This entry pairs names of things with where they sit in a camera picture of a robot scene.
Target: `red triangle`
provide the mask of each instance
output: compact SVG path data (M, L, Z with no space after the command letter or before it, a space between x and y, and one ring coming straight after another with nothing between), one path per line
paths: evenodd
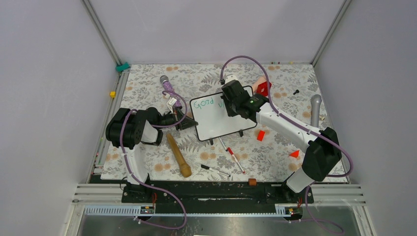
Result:
M290 154L290 156L292 156L294 158L297 158L298 155L299 155L299 150L297 150L297 151L295 151L295 152L293 152L293 153Z

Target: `gray microphone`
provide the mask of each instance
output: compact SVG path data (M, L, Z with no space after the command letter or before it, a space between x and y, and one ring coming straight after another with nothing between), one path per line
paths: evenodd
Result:
M311 126L319 127L320 104L322 97L318 94L311 97Z

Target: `green clip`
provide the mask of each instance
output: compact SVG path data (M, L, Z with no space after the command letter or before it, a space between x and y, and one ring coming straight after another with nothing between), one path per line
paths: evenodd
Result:
M129 63L125 63L125 64L123 64L123 65L120 65L120 66L116 66L116 71L117 72L121 72L121 71L124 71L124 70L126 70L127 68L129 68L130 67L130 65L129 65Z

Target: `black mounting plate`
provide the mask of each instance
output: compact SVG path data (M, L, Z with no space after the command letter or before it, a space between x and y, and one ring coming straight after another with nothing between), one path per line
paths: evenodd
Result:
M212 181L147 181L155 187L174 193L187 209L187 213L276 213L275 204L297 204L304 198L305 190L288 197L288 189L280 182L258 182L249 186L247 182ZM153 193L157 194L156 213L182 213L175 199L164 192L128 183L122 203L150 203ZM311 194L308 203L314 203Z

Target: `microphone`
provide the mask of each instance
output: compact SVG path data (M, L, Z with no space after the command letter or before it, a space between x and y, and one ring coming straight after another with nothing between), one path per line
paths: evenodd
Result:
M172 87L171 83L169 82L168 76L166 76L166 75L161 76L161 78L159 78L159 81L162 83L162 86L164 87L164 90L170 91L170 92L175 92L174 88ZM175 102L173 107L179 107L179 108L182 107L181 103L179 102L179 99L177 99L177 101Z
M311 126L319 127L320 104L322 97L318 94L311 97Z

